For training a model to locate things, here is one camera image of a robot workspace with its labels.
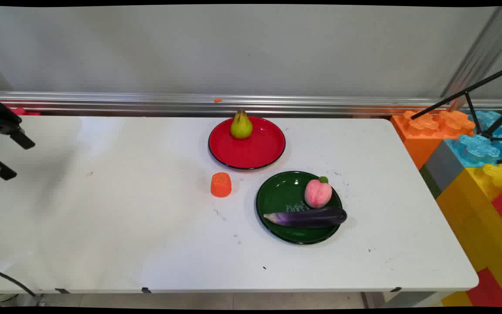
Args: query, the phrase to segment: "red plate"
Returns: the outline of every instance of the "red plate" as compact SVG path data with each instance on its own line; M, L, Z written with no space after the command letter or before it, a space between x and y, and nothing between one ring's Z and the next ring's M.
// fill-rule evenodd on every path
M235 169L258 169L274 163L285 149L284 133L269 120L249 117L251 136L238 140L230 134L234 119L223 121L210 133L209 150L217 161Z

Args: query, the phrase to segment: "carrot piece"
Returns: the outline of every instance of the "carrot piece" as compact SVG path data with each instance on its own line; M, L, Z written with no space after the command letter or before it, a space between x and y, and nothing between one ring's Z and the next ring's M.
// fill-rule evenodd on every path
M227 197L231 193L230 175L225 172L219 172L213 175L213 181L210 191L216 197Z

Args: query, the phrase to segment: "pear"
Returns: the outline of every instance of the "pear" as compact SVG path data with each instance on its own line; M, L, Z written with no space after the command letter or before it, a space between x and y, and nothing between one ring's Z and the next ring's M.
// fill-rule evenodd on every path
M245 140L247 137L251 136L253 132L253 125L247 117L245 110L239 109L235 114L234 121L231 123L230 133L232 137L239 140Z

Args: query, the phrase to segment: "eggplant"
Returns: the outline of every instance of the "eggplant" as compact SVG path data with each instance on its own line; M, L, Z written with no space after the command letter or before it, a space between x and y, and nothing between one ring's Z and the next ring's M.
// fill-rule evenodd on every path
M348 215L343 208L325 206L305 212L266 213L263 217L277 225L294 228L327 228L340 225Z

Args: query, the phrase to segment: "pink peach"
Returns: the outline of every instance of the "pink peach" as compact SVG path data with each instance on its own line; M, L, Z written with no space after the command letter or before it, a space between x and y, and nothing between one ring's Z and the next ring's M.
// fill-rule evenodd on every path
M321 208L329 202L332 196L332 187L327 177L313 179L305 187L305 202L313 208Z

